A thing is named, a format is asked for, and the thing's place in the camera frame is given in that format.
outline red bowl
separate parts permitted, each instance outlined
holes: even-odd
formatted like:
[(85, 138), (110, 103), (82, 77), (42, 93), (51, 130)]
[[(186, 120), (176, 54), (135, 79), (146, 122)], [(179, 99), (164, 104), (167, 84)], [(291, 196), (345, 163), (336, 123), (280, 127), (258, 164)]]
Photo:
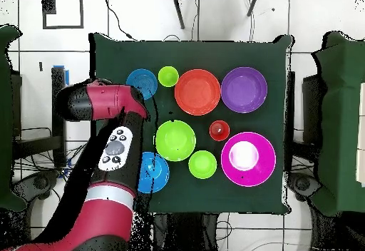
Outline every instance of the red bowl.
[(230, 135), (230, 126), (227, 122), (216, 120), (210, 125), (209, 134), (213, 140), (223, 141)]

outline lime green bowl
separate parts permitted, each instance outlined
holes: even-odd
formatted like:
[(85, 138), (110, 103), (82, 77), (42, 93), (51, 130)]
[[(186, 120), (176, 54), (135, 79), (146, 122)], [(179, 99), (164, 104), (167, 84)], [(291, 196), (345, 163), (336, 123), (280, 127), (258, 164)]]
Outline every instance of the lime green bowl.
[(208, 179), (217, 170), (217, 159), (206, 150), (199, 150), (189, 159), (189, 171), (198, 179)]
[(195, 148), (196, 139), (192, 128), (185, 122), (174, 120), (162, 124), (155, 138), (157, 152), (168, 161), (186, 159)]
[(160, 69), (158, 72), (158, 80), (167, 88), (170, 88), (171, 86), (174, 86), (179, 79), (179, 73), (176, 70), (176, 68), (172, 66), (164, 66)]

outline magenta bowl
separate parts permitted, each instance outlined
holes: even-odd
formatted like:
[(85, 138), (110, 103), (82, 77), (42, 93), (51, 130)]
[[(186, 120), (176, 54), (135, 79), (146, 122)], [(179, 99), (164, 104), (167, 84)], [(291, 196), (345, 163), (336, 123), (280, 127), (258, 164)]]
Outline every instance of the magenta bowl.
[(263, 184), (275, 169), (272, 144), (258, 133), (238, 133), (222, 149), (222, 169), (227, 178), (240, 186)]

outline floor tile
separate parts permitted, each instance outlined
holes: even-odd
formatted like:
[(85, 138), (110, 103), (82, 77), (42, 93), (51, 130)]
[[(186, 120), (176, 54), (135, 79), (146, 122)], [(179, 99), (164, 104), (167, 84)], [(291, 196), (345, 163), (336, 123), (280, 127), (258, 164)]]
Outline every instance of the floor tile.
[[(76, 20), (68, 14), (79, 9), (78, 0), (56, 0), (55, 15), (47, 15), (54, 24), (70, 24)], [(87, 51), (88, 33), (108, 33), (108, 12), (104, 0), (83, 0), (83, 29), (43, 29), (41, 0), (20, 0), (19, 28), (22, 51)]]
[(43, 230), (44, 228), (31, 228), (31, 239), (34, 240), (43, 232)]
[(87, 141), (90, 138), (90, 121), (66, 122), (67, 140)]
[[(186, 23), (184, 30), (180, 28), (173, 0), (109, 0), (109, 5), (118, 16), (121, 29), (137, 40), (163, 40), (169, 34), (175, 34), (181, 40), (190, 40), (192, 19), (196, 14), (194, 1), (180, 0), (182, 17)], [(112, 12), (109, 17), (110, 37), (130, 40), (119, 30)]]
[(215, 238), (217, 240), (218, 251), (227, 251), (227, 231), (226, 229), (217, 229)]
[[(317, 74), (317, 66), (310, 54), (292, 54), (292, 71), (295, 72), (294, 128), (303, 129), (303, 78)], [(303, 141), (303, 132), (295, 130), (294, 139)]]
[(365, 150), (356, 153), (356, 181), (365, 184)]
[(311, 238), (311, 230), (285, 230), (284, 251), (309, 251)]
[(51, 191), (51, 195), (45, 200), (39, 200), (37, 198), (35, 200), (33, 210), (31, 211), (31, 227), (47, 226), (49, 220), (56, 211), (58, 203), (59, 199), (54, 191)]
[(365, 1), (290, 0), (293, 51), (317, 51), (326, 32), (343, 31), (354, 39), (365, 37)]
[[(227, 221), (228, 213), (221, 213), (219, 221)], [(247, 213), (230, 213), (230, 224), (232, 228), (282, 228), (282, 215)], [(226, 222), (220, 222), (217, 227), (226, 228)]]
[(19, 53), (8, 52), (8, 57), (10, 59), (11, 66), (13, 67), (13, 71), (19, 71)]
[(253, 40), (272, 42), (279, 35), (287, 35), (288, 7), (289, 0), (257, 0), (253, 10), (255, 18)]
[[(0, 26), (11, 24), (18, 26), (18, 0), (0, 0)], [(10, 51), (18, 51), (18, 40), (10, 43)]]
[(312, 216), (306, 202), (299, 202), (295, 194), (288, 188), (287, 203), (292, 211), (285, 215), (285, 228), (312, 228)]
[(69, 70), (70, 83), (84, 81), (89, 77), (89, 54), (21, 52), (23, 128), (52, 127), (51, 68), (53, 66), (65, 66), (65, 70)]
[(360, 116), (365, 116), (365, 82), (361, 84), (360, 88)]
[[(226, 236), (226, 232), (217, 232)], [(282, 230), (234, 229), (227, 239), (218, 241), (220, 251), (282, 251)]]
[(357, 138), (357, 148), (365, 150), (365, 116), (359, 117), (359, 132)]

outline white tiled floor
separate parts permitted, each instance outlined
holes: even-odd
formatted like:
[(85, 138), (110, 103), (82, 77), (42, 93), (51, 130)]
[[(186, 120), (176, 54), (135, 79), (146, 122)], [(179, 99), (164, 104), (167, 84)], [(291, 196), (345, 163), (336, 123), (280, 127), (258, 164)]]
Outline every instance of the white tiled floor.
[[(197, 13), (195, 0), (180, 0), (185, 30), (180, 29), (173, 0), (109, 1), (110, 7), (120, 19), (120, 27), (137, 40), (163, 40), (169, 34), (175, 34), (181, 40), (190, 40), (192, 37), (193, 20)], [(247, 1), (200, 0), (200, 40), (248, 41), (251, 20), (246, 17)], [(56, 15), (47, 15), (48, 23), (70, 24), (79, 21), (75, 11), (78, 8), (77, 2), (78, 0), (56, 0), (56, 9), (59, 12)], [(278, 35), (288, 32), (295, 38), (292, 70), (296, 72), (296, 129), (303, 129), (302, 80), (317, 73), (310, 53), (321, 48), (322, 37), (328, 31), (342, 30), (352, 38), (364, 38), (364, 10), (365, 2), (359, 0), (257, 0), (254, 9), (254, 41), (270, 42)], [(15, 41), (10, 45), (9, 58), (14, 69), (20, 70), (23, 76), (24, 128), (51, 127), (52, 66), (64, 65), (70, 71), (70, 83), (88, 78), (88, 33), (98, 32), (117, 40), (128, 39), (118, 29), (115, 16), (108, 12), (104, 0), (83, 0), (83, 11), (84, 29), (43, 30), (41, 0), (0, 0), (0, 24), (19, 25), (23, 33), (19, 42), (20, 53), (18, 41)], [(197, 39), (197, 21), (193, 39)], [(43, 64), (43, 71), (39, 70), (39, 62)], [(37, 138), (45, 136), (46, 132), (33, 131), (30, 134), (30, 138)], [(76, 141), (88, 140), (89, 136), (87, 122), (67, 124), (68, 149), (82, 145), (83, 143)], [(302, 132), (296, 130), (294, 139), (302, 140)], [(29, 172), (24, 171), (23, 177), (28, 174)], [(19, 172), (16, 172), (15, 179), (19, 178)], [(56, 186), (60, 195), (63, 184), (60, 179)], [(308, 205), (296, 201), (289, 190), (287, 202), (292, 211), (285, 216), (230, 213), (233, 229), (228, 238), (218, 241), (220, 251), (307, 251), (312, 228)], [(54, 193), (47, 200), (37, 200), (32, 226), (45, 226), (57, 203), (58, 198)], [(221, 214), (219, 220), (226, 219), (227, 214)], [(226, 228), (226, 224), (220, 222), (218, 227)], [(34, 228), (32, 233), (37, 235), (40, 230)], [(217, 229), (218, 238), (226, 234), (226, 229)], [(293, 245), (283, 246), (283, 242)]]

